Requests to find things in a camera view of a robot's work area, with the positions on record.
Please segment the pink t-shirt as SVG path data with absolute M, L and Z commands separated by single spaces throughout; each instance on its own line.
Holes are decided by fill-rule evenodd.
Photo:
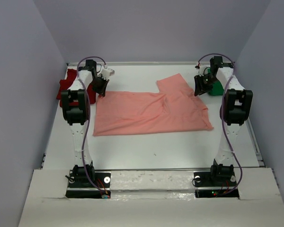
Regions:
M 211 131 L 208 108 L 181 74 L 157 81 L 158 93 L 107 91 L 96 105 L 93 136 Z

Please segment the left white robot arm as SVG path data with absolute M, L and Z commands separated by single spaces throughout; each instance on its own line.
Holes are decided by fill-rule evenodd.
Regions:
M 104 97 L 109 77 L 113 74 L 114 71 L 107 67 L 103 58 L 85 57 L 77 65 L 73 83 L 61 91 L 62 114 L 71 129 L 74 145 L 73 177 L 67 176 L 70 183 L 81 183 L 100 190 L 95 185 L 96 174 L 87 142 L 91 115 L 88 86 L 91 85 L 93 92 Z

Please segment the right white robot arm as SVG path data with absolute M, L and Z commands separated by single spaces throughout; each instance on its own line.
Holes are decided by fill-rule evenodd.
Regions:
M 224 62 L 224 55 L 211 53 L 209 66 L 198 62 L 195 68 L 198 74 L 195 80 L 195 96 L 210 92 L 219 82 L 223 88 L 220 119 L 222 135 L 213 164 L 208 172 L 196 172 L 193 178 L 195 187 L 233 186 L 234 164 L 239 164 L 234 144 L 242 125 L 249 117 L 253 92 L 245 89 L 235 76 L 235 64 L 232 60 Z

